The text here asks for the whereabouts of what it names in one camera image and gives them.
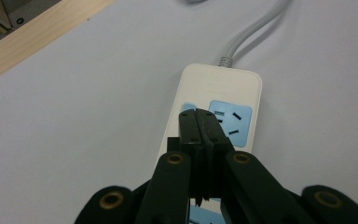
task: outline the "white table surface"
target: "white table surface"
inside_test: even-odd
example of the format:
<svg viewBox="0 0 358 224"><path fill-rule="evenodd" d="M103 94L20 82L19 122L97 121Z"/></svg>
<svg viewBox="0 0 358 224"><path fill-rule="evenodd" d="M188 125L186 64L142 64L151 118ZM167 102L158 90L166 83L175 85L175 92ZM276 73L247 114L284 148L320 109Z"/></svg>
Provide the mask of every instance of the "white table surface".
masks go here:
<svg viewBox="0 0 358 224"><path fill-rule="evenodd" d="M218 63L275 2L118 0L0 76L0 224L73 223L97 190L143 184L182 70ZM358 202L358 0L296 0L247 44L253 153L296 193Z"/></svg>

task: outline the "wooden board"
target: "wooden board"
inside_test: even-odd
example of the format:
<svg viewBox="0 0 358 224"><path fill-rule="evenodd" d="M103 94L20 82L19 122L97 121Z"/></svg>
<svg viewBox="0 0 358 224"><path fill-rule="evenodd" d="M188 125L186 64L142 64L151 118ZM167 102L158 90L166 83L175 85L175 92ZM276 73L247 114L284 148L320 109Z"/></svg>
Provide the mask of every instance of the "wooden board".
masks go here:
<svg viewBox="0 0 358 224"><path fill-rule="evenodd" d="M0 75L113 2L114 0L61 0L0 40Z"/></svg>

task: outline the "round hole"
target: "round hole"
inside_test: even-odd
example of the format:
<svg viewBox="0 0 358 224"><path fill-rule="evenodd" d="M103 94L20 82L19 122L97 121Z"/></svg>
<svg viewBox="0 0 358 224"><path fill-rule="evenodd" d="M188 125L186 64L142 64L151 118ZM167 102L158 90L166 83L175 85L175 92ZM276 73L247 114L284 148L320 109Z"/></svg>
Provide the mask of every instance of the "round hole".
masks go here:
<svg viewBox="0 0 358 224"><path fill-rule="evenodd" d="M100 200L100 206L103 209L113 209L121 205L124 201L124 196L119 191L112 191L105 194Z"/></svg>
<svg viewBox="0 0 358 224"><path fill-rule="evenodd" d="M183 157L179 154L173 154L168 157L168 162L170 164L179 164L183 161Z"/></svg>
<svg viewBox="0 0 358 224"><path fill-rule="evenodd" d="M330 208L340 208L342 206L342 201L337 195L328 191L318 191L315 193L314 197L318 203Z"/></svg>
<svg viewBox="0 0 358 224"><path fill-rule="evenodd" d="M16 20L16 23L17 23L18 25L23 24L23 23L24 23L24 18L18 18L18 19Z"/></svg>
<svg viewBox="0 0 358 224"><path fill-rule="evenodd" d="M250 158L244 154L235 154L234 155L234 161L236 161L237 163L242 163L245 164L247 162L249 162Z"/></svg>

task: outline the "power cord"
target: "power cord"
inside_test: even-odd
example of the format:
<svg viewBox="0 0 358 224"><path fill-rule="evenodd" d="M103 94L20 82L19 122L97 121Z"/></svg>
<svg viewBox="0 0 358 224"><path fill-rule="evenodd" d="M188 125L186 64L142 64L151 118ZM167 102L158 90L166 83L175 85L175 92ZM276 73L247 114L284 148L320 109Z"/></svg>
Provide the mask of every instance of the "power cord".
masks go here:
<svg viewBox="0 0 358 224"><path fill-rule="evenodd" d="M255 32L260 30L262 27L264 27L265 25L273 21L275 18L277 18L285 9L287 9L287 7L290 5L292 1L293 0L282 0L264 17L254 22L248 28L246 28L241 33L239 33L237 38L228 48L226 54L220 59L219 66L227 67L227 68L232 67L232 64L234 63L233 60L234 54L238 50L238 48L243 44L243 42L245 42L246 39L248 39L251 35L253 35Z"/></svg>

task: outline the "power strip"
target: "power strip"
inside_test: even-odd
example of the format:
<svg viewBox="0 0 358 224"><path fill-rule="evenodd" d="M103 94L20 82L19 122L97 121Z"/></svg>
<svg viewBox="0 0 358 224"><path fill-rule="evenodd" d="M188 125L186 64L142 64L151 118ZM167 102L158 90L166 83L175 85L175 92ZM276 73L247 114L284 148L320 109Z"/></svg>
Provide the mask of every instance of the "power strip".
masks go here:
<svg viewBox="0 0 358 224"><path fill-rule="evenodd" d="M186 67L158 157L167 151L168 137L179 135L179 114L191 108L213 112L235 149L251 152L261 86L260 76L253 72L198 63ZM201 208L192 206L190 223L224 223L219 204L211 200Z"/></svg>

